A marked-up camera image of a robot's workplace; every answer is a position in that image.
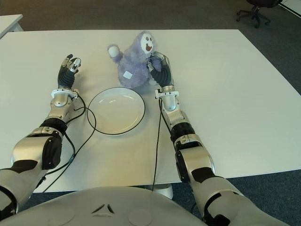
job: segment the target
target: chair base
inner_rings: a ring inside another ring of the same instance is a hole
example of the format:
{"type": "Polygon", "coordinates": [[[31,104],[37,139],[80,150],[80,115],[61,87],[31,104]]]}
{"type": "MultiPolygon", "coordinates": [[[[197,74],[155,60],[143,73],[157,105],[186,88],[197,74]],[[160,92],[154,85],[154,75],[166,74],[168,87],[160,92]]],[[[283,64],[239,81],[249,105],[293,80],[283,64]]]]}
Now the chair base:
{"type": "Polygon", "coordinates": [[[267,20],[267,22],[265,22],[265,25],[270,24],[271,20],[268,19],[267,17],[265,17],[264,15],[261,15],[259,13],[259,7],[258,6],[254,6],[252,8],[252,11],[249,10],[240,10],[239,12],[236,13],[239,17],[236,19],[237,22],[240,21],[241,18],[243,17],[251,17],[251,19],[253,20],[254,18],[257,21],[257,25],[255,25],[255,28],[259,28],[260,25],[260,18],[267,20]]]}

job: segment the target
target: office chair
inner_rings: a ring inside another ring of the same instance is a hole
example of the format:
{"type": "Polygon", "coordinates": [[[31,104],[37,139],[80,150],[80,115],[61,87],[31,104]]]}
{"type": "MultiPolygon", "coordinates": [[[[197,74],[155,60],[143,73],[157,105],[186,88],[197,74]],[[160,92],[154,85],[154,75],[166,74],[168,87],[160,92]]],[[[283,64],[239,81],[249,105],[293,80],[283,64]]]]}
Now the office chair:
{"type": "Polygon", "coordinates": [[[267,7],[267,8],[275,7],[280,2],[282,2],[282,0],[247,0],[247,2],[249,2],[250,4],[253,5],[252,11],[240,10],[239,12],[237,12],[238,16],[242,12],[246,13],[246,14],[242,15],[242,16],[239,16],[236,19],[236,21],[239,22],[241,18],[251,16],[252,20],[255,18],[256,21],[257,21],[257,25],[255,26],[255,28],[259,28],[259,25],[260,25],[260,19],[259,18],[263,18],[263,19],[267,20],[267,22],[265,22],[265,25],[268,25],[271,22],[270,19],[268,19],[267,17],[265,17],[265,16],[263,16],[259,13],[259,8],[260,7],[267,7]]]}

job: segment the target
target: white toy face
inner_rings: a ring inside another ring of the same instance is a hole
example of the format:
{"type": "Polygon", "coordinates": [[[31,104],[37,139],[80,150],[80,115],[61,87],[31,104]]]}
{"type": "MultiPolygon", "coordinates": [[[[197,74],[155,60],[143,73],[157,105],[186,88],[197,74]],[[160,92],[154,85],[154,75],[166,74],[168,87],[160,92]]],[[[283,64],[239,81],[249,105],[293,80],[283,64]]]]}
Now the white toy face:
{"type": "Polygon", "coordinates": [[[145,54],[149,53],[154,46],[152,36],[148,33],[144,33],[142,35],[140,44],[141,44],[141,48],[144,51],[144,53],[145,54]]]}

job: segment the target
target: black cable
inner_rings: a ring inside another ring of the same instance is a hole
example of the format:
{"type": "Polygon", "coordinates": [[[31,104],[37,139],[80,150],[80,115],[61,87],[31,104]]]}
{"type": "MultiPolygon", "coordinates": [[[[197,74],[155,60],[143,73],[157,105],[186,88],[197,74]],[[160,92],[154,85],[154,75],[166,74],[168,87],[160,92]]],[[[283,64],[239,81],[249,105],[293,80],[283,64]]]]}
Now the black cable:
{"type": "Polygon", "coordinates": [[[197,205],[196,202],[192,205],[192,207],[191,207],[191,209],[190,209],[190,213],[193,213],[193,210],[194,210],[194,208],[196,207],[196,205],[197,205]]]}
{"type": "MultiPolygon", "coordinates": [[[[75,153],[75,155],[74,155],[74,158],[76,157],[76,155],[78,154],[78,152],[82,149],[82,147],[88,142],[88,140],[93,136],[93,134],[94,134],[94,132],[95,132],[95,130],[96,130],[96,117],[95,117],[95,115],[94,115],[94,113],[89,109],[89,108],[86,108],[88,111],[90,111],[91,113],[92,113],[92,115],[93,115],[93,117],[94,117],[94,121],[95,121],[95,125],[94,125],[94,127],[93,127],[93,131],[92,131],[92,133],[91,133],[91,135],[87,138],[87,140],[82,144],[82,146],[80,146],[80,148],[78,149],[78,151],[75,153]]],[[[71,163],[73,162],[73,160],[74,160],[74,158],[71,160],[71,162],[70,163],[68,163],[68,165],[67,165],[67,167],[63,170],[63,172],[61,172],[61,174],[43,191],[43,193],[44,192],[46,192],[60,177],[61,177],[61,175],[68,169],[68,167],[71,165],[71,163]]]]}
{"type": "MultiPolygon", "coordinates": [[[[82,115],[84,114],[85,110],[86,110],[86,103],[85,103],[85,101],[83,100],[83,98],[81,98],[81,96],[79,95],[78,92],[76,92],[76,93],[78,94],[78,97],[81,99],[81,101],[82,101],[82,103],[83,103],[84,106],[83,106],[83,107],[80,107],[80,108],[78,108],[78,109],[75,109],[74,111],[78,111],[78,110],[80,110],[80,109],[82,109],[82,108],[84,108],[84,111],[83,111],[81,114],[79,114],[78,116],[76,116],[76,117],[70,119],[69,121],[67,121],[66,124],[68,124],[69,122],[71,122],[71,121],[73,121],[73,120],[79,118],[80,116],[82,116],[82,115]]],[[[75,157],[75,147],[74,147],[73,142],[70,140],[70,138],[68,137],[68,135],[66,134],[66,132],[64,132],[63,134],[64,134],[64,136],[66,137],[66,139],[69,141],[69,144],[70,144],[71,147],[72,147],[73,155],[70,157],[70,159],[68,160],[67,163],[65,163],[63,166],[61,166],[61,167],[59,167],[59,168],[57,168],[57,169],[55,169],[55,170],[53,170],[53,171],[51,171],[51,172],[46,173],[45,176],[46,176],[46,175],[49,175],[49,174],[52,174],[52,173],[55,173],[55,172],[58,172],[59,170],[61,170],[61,169],[64,168],[65,166],[67,166],[70,162],[72,162],[73,159],[74,159],[74,157],[75,157]]]]}
{"type": "Polygon", "coordinates": [[[76,92],[76,93],[78,94],[78,97],[81,99],[81,101],[82,101],[82,103],[83,103],[83,105],[84,105],[84,110],[83,110],[83,112],[80,113],[78,116],[76,116],[76,117],[70,119],[69,121],[67,121],[66,124],[68,124],[68,123],[70,123],[71,121],[73,121],[73,120],[79,118],[80,116],[82,116],[82,115],[85,113],[85,110],[86,110],[86,103],[85,103],[85,101],[83,100],[83,98],[81,98],[81,96],[79,95],[78,92],[76,92]]]}
{"type": "MultiPolygon", "coordinates": [[[[162,100],[159,99],[159,109],[162,108],[162,100]]],[[[155,163],[155,173],[154,173],[154,180],[152,182],[152,187],[151,190],[154,190],[155,186],[155,180],[156,180],[156,173],[157,173],[157,163],[158,163],[158,145],[159,145],[159,136],[160,136],[160,125],[161,125],[161,116],[162,116],[162,111],[160,110],[160,117],[159,117],[159,126],[158,126],[158,136],[157,136],[157,145],[156,145],[156,163],[155,163]]]]}

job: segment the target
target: toy mouth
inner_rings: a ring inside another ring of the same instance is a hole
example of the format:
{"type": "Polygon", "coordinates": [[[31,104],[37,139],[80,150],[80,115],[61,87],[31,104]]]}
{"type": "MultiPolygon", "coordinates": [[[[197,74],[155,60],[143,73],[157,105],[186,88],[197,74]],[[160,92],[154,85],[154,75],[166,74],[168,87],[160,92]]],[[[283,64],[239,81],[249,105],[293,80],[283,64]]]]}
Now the toy mouth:
{"type": "Polygon", "coordinates": [[[149,46],[147,43],[146,43],[146,51],[150,51],[151,50],[151,48],[152,48],[152,46],[149,46]]]}

